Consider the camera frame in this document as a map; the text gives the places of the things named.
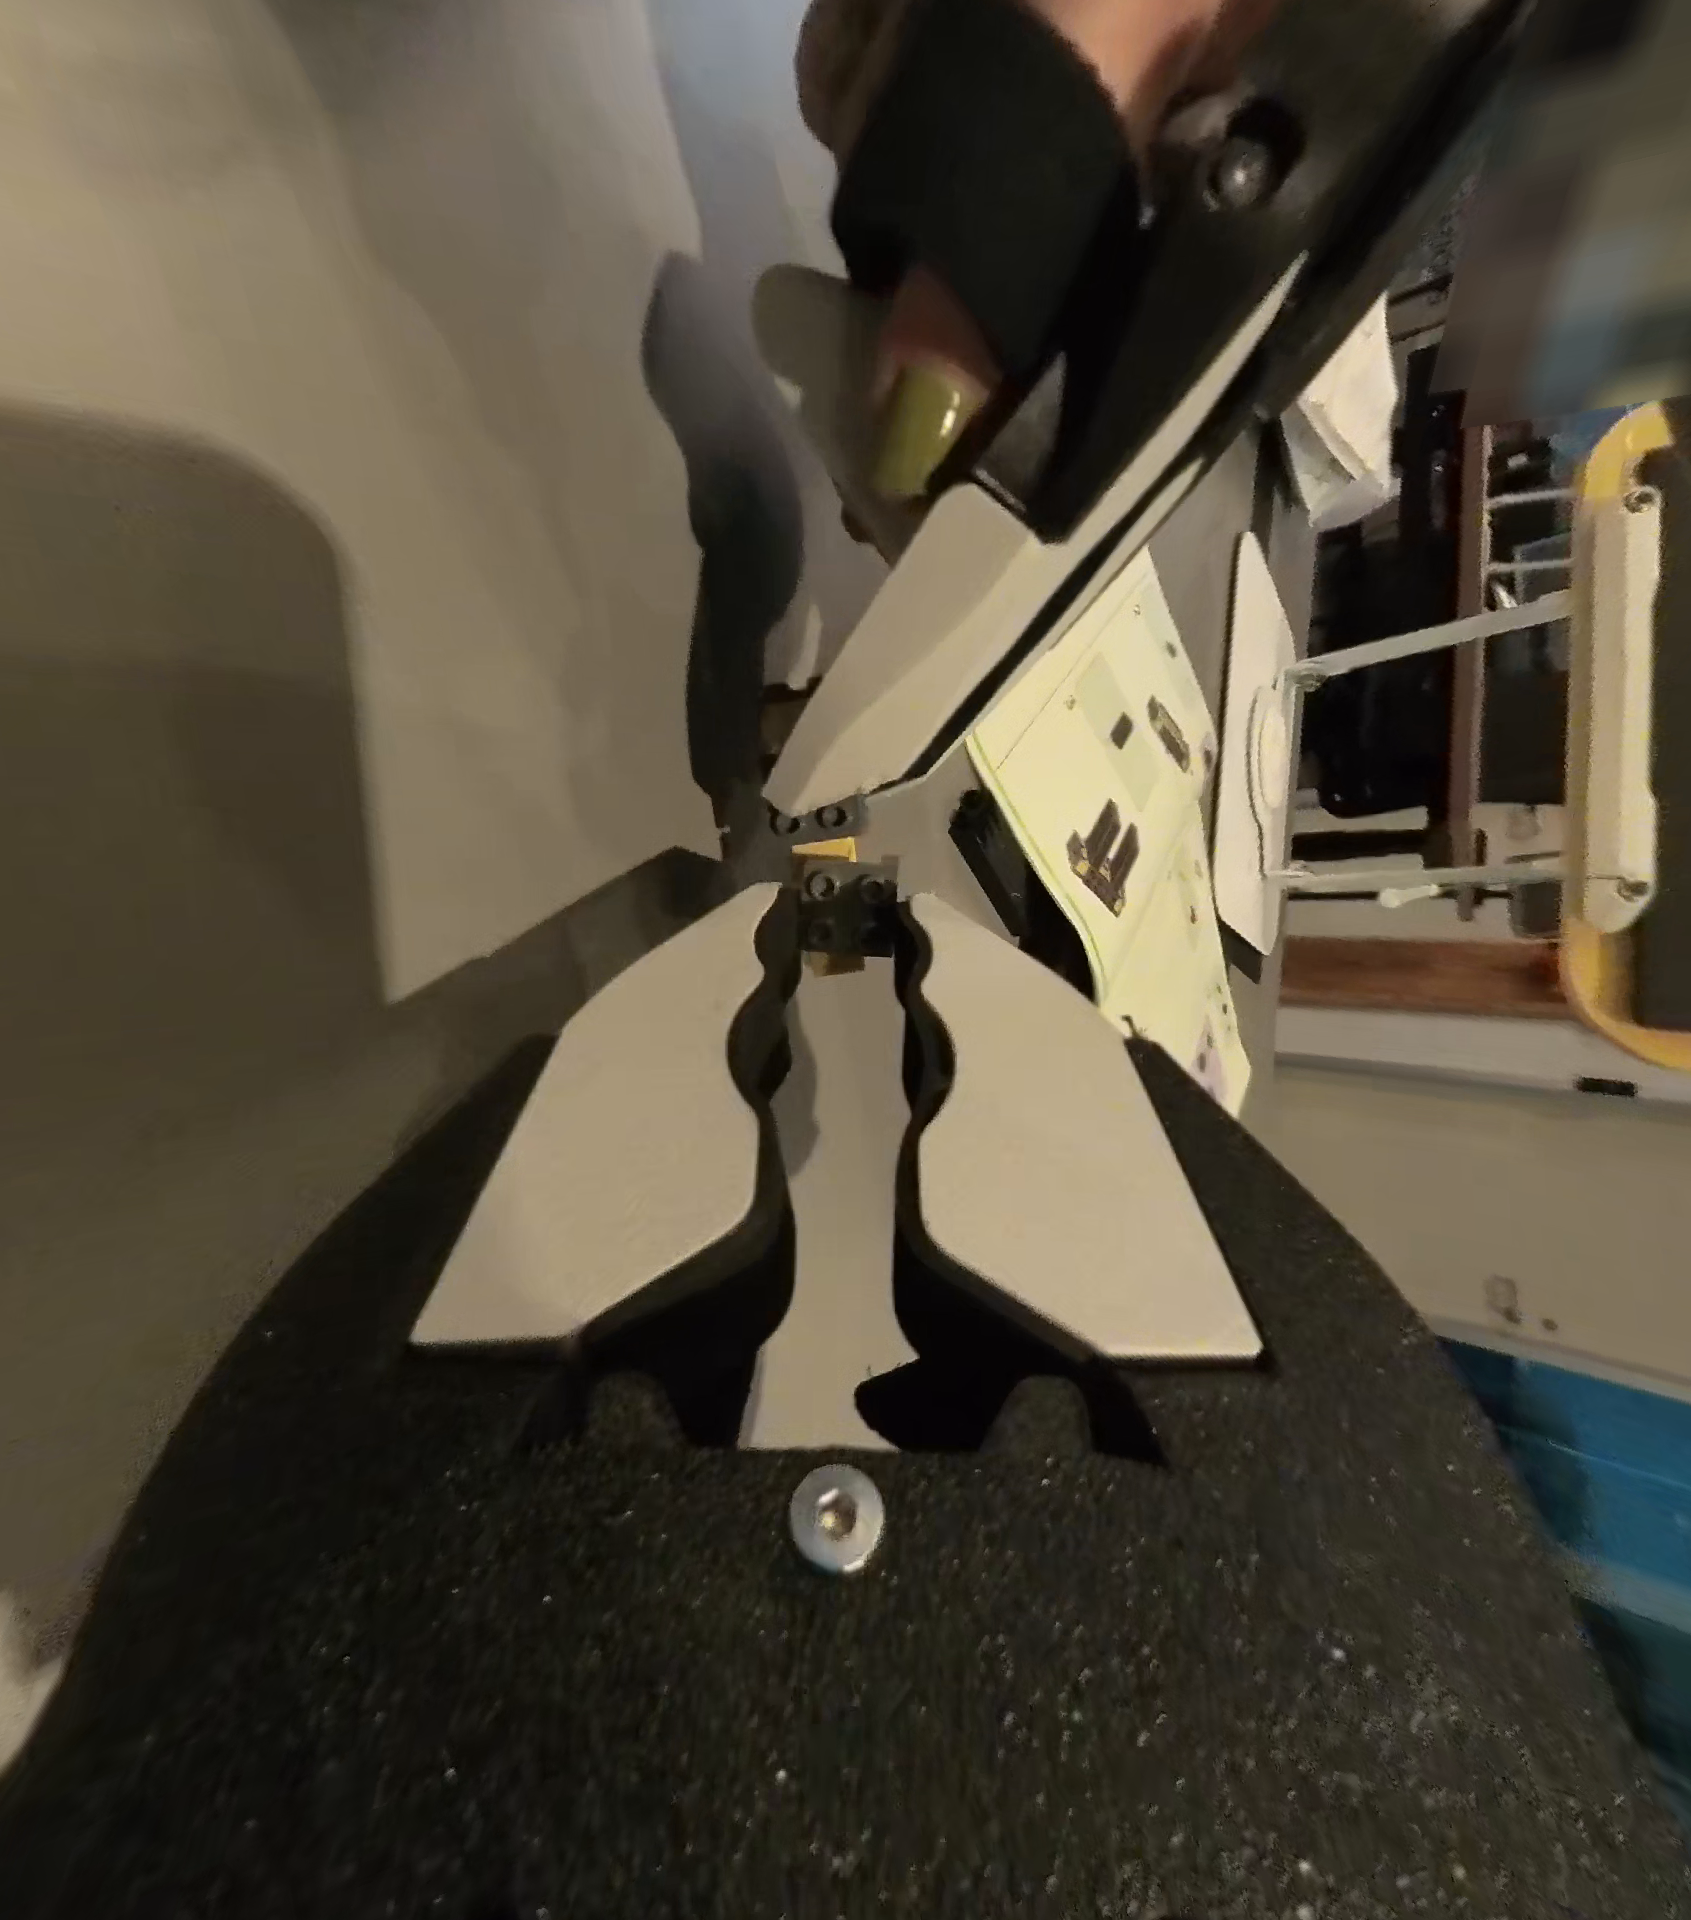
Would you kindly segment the black office chair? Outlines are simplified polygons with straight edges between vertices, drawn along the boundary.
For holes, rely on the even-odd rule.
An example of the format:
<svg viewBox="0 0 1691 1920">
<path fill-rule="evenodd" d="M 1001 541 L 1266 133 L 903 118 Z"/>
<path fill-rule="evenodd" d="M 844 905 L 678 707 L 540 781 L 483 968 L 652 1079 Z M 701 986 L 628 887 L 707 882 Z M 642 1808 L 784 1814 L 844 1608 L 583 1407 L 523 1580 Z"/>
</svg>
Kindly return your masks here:
<svg viewBox="0 0 1691 1920">
<path fill-rule="evenodd" d="M 1307 653 L 1444 625 L 1458 614 L 1453 536 L 1365 524 L 1320 538 Z M 1455 652 L 1361 667 L 1307 695 L 1301 757 L 1320 807 L 1365 819 L 1423 805 L 1445 814 Z"/>
</svg>

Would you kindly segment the person's left forearm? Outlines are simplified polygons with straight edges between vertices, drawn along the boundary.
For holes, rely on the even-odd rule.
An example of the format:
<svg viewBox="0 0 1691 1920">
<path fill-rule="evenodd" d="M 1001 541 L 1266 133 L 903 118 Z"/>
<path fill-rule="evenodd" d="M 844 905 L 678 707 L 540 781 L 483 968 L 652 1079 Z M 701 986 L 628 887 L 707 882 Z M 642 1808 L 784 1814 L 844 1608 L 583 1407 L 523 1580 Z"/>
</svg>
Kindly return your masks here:
<svg viewBox="0 0 1691 1920">
<path fill-rule="evenodd" d="M 903 58 L 921 3 L 809 3 L 794 52 L 799 111 L 843 171 Z"/>
</svg>

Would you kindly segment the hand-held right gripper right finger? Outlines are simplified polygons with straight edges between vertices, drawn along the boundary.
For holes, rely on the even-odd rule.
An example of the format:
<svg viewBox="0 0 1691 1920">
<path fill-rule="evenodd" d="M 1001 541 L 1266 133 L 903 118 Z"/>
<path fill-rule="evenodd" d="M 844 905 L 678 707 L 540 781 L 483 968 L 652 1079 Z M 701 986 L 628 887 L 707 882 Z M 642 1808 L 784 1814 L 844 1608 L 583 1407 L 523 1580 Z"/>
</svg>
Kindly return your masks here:
<svg viewBox="0 0 1691 1920">
<path fill-rule="evenodd" d="M 1265 1333 L 1134 1050 L 937 894 L 894 922 L 905 1131 L 891 1303 L 912 1358 L 859 1384 L 894 1446 L 986 1446 L 1031 1381 L 1092 1446 L 1156 1446 L 1136 1378 L 1252 1368 Z"/>
</svg>

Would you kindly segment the grey wooden-edged panel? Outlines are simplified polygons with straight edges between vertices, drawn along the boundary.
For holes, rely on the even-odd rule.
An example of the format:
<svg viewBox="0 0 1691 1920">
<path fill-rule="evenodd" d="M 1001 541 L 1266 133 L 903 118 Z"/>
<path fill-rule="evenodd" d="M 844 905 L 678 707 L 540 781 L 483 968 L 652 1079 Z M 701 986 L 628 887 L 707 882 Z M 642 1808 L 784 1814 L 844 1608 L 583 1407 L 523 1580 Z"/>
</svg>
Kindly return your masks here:
<svg viewBox="0 0 1691 1920">
<path fill-rule="evenodd" d="M 1439 1331 L 1691 1400 L 1691 1043 L 1554 942 L 1289 936 L 1257 1125 Z"/>
</svg>

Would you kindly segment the person's left hand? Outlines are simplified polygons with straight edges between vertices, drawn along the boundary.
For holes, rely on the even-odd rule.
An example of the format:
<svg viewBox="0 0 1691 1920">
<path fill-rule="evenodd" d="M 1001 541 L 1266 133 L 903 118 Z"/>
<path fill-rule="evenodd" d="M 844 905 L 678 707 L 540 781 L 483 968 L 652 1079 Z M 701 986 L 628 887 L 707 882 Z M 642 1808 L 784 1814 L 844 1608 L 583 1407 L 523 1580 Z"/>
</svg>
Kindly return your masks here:
<svg viewBox="0 0 1691 1920">
<path fill-rule="evenodd" d="M 1280 4 L 899 4 L 834 141 L 831 231 L 887 304 L 872 491 L 912 502 L 1059 344 L 1107 235 L 1136 226 L 1170 106 L 1239 74 Z"/>
</svg>

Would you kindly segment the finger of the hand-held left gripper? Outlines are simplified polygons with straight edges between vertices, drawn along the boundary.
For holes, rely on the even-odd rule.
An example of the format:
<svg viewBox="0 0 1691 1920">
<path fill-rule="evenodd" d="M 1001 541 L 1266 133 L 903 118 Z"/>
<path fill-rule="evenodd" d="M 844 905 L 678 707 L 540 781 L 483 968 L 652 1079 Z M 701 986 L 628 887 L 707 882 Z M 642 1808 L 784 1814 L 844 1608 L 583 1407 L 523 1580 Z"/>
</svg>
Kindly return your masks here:
<svg viewBox="0 0 1691 1920">
<path fill-rule="evenodd" d="M 780 814 L 917 779 L 1059 638 L 1193 488 L 1196 427 L 1170 419 L 1058 541 L 977 482 L 941 492 L 834 657 L 765 779 Z"/>
</svg>

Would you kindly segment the brick instruction booklet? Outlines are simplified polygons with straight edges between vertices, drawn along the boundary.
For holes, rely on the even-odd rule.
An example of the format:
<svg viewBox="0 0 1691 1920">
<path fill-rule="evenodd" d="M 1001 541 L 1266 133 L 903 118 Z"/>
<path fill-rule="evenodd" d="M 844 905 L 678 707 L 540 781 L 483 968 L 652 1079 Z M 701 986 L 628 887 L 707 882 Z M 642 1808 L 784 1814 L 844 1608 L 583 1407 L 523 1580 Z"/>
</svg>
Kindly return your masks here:
<svg viewBox="0 0 1691 1920">
<path fill-rule="evenodd" d="M 1219 727 L 1139 552 L 965 735 L 981 786 L 1082 942 L 1087 993 L 1230 1117 L 1252 1062 L 1219 929 Z"/>
</svg>

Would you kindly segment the blue bin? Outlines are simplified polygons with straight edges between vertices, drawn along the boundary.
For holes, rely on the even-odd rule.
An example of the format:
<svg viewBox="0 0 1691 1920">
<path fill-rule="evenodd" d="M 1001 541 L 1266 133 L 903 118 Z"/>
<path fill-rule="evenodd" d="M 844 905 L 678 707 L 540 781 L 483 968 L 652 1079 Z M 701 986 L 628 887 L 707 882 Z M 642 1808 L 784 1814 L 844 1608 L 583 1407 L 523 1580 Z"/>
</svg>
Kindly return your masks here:
<svg viewBox="0 0 1691 1920">
<path fill-rule="evenodd" d="M 1691 1400 L 1445 1338 L 1691 1838 Z"/>
</svg>

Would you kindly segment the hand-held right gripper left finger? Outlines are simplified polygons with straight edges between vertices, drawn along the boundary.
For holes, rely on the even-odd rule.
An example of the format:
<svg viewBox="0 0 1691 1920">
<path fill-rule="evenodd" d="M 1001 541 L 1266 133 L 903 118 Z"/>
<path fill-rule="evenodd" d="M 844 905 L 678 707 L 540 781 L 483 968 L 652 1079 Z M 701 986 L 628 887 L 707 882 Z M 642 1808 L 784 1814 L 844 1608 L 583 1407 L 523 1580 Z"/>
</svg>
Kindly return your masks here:
<svg viewBox="0 0 1691 1920">
<path fill-rule="evenodd" d="M 754 882 L 647 950 L 551 1044 L 413 1346 L 652 1378 L 694 1443 L 743 1439 L 797 1280 L 774 1096 L 799 905 Z"/>
</svg>

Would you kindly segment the black brick assembly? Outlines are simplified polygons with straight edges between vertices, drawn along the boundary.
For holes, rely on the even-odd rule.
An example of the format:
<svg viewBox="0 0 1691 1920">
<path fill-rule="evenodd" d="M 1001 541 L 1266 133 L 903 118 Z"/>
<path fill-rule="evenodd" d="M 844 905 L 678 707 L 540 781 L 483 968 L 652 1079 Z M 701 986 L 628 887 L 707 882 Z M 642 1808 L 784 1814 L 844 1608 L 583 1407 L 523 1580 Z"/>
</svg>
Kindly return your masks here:
<svg viewBox="0 0 1691 1920">
<path fill-rule="evenodd" d="M 948 832 L 999 915 L 1003 933 L 1037 961 L 1051 963 L 1058 950 L 1049 929 L 1055 900 L 996 796 L 986 786 L 965 789 L 954 802 Z"/>
</svg>

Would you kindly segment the dark grey square brick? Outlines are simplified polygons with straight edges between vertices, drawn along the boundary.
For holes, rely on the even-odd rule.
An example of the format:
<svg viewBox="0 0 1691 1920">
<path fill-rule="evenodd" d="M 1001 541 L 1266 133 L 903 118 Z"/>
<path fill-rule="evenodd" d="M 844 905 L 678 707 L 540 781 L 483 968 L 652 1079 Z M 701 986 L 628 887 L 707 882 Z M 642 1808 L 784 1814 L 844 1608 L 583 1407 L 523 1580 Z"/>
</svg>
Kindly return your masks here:
<svg viewBox="0 0 1691 1920">
<path fill-rule="evenodd" d="M 899 862 L 811 859 L 799 871 L 799 946 L 816 975 L 891 958 L 899 941 Z"/>
</svg>

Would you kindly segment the white paper bag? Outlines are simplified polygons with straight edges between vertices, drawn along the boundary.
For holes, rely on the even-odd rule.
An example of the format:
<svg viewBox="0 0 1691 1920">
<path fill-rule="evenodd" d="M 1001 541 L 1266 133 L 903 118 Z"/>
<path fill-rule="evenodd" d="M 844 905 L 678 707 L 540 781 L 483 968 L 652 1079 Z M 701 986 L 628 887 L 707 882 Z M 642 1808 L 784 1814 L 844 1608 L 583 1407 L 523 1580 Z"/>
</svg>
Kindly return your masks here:
<svg viewBox="0 0 1691 1920">
<path fill-rule="evenodd" d="M 1379 297 L 1281 413 L 1298 501 L 1316 534 L 1349 529 L 1397 495 L 1399 381 Z"/>
</svg>

